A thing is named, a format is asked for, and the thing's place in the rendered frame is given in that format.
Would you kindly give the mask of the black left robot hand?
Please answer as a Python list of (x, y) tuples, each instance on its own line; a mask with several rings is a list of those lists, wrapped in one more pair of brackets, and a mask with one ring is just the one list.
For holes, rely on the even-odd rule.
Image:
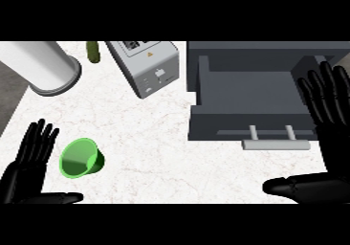
[(42, 192), (57, 134), (59, 129), (44, 119), (29, 123), (16, 159), (0, 179), (0, 204), (74, 204), (82, 200), (78, 192)]

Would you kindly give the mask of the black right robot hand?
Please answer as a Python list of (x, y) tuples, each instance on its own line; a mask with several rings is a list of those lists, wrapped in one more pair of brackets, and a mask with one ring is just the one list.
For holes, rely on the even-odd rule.
[(350, 77), (328, 61), (297, 84), (316, 125), (326, 172), (269, 179), (263, 192), (300, 204), (350, 203)]

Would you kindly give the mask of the green cup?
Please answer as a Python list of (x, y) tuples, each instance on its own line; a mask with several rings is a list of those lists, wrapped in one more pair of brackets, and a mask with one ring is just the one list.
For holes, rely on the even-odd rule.
[(105, 156), (88, 138), (74, 140), (59, 157), (59, 170), (66, 178), (75, 179), (96, 173), (105, 165)]

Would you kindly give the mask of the dark grey drawer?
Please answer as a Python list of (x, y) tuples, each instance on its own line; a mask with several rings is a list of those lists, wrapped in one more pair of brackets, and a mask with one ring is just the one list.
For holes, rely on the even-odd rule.
[(255, 129), (263, 140), (283, 140), (291, 126), (295, 137), (313, 141), (314, 124), (297, 79), (317, 66), (316, 59), (305, 56), (288, 71), (214, 72), (208, 57), (201, 56), (187, 139), (248, 140)]

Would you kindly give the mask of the dark grey cabinet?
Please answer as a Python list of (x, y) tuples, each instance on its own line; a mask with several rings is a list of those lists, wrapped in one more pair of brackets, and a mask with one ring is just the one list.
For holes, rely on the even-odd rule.
[(196, 91), (201, 56), (212, 72), (289, 72), (304, 56), (322, 56), (335, 65), (348, 53), (348, 41), (187, 41), (187, 91)]

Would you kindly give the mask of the white cylindrical container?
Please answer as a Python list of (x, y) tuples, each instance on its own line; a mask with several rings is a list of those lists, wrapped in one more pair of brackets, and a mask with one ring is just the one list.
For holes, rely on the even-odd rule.
[(0, 41), (0, 61), (44, 97), (65, 93), (79, 80), (79, 62), (54, 41)]

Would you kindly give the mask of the green bottle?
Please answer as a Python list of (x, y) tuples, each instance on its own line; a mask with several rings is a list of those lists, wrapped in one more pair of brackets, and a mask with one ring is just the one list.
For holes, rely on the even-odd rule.
[(100, 62), (99, 43), (96, 41), (85, 42), (87, 59), (91, 63)]

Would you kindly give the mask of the pale grey appliance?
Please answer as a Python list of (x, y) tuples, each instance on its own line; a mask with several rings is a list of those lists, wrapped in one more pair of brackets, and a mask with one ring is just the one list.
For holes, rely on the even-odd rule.
[(178, 50), (171, 41), (107, 41), (112, 58), (140, 99), (178, 79)]

